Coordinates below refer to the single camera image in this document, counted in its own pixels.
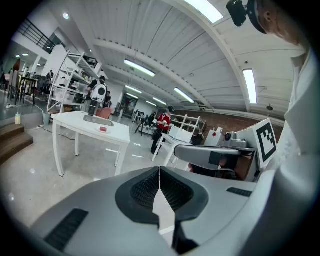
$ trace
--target doorway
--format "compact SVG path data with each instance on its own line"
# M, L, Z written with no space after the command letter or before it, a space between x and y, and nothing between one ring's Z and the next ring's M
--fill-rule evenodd
M123 115L128 118L131 118L134 114L137 102L138 100L136 98L133 98L127 94L124 95L120 107L120 109L123 109Z

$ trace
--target staircase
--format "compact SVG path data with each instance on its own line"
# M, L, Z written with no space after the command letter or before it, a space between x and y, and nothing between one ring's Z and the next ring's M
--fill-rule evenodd
M0 127L0 166L33 143L34 139L25 133L25 127L22 124L8 124Z

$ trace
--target red object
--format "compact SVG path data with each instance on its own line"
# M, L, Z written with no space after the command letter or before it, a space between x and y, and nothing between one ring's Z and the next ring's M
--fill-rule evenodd
M163 115L161 115L161 116L159 117L158 121L160 121L160 122L166 121L166 124L167 124L168 126L164 127L162 124L159 124L158 127L159 127L160 129L163 129L163 130L167 130L167 131L169 130L169 125L170 125L170 123L171 123L169 116L167 116L167 115L165 114L164 117L163 117Z

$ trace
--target white box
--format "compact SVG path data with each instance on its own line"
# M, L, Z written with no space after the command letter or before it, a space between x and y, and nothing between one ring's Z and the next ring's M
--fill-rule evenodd
M171 127L171 130L169 132L169 135L178 140L178 141L182 141L182 142L185 142L185 143L189 143L191 138L192 138L192 133L191 132L188 132L184 129L181 129L179 127L175 127L175 126L172 126Z

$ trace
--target red jacket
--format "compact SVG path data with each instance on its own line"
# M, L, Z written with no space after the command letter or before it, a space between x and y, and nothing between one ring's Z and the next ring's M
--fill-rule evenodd
M159 124L158 125L159 129L163 129L163 130L167 130L167 131L169 130L169 125L171 124L171 117L170 116L167 116L166 114L162 114L162 115L160 115L158 121L160 121L160 122L166 121L166 124L168 125L168 126L164 127L162 124Z

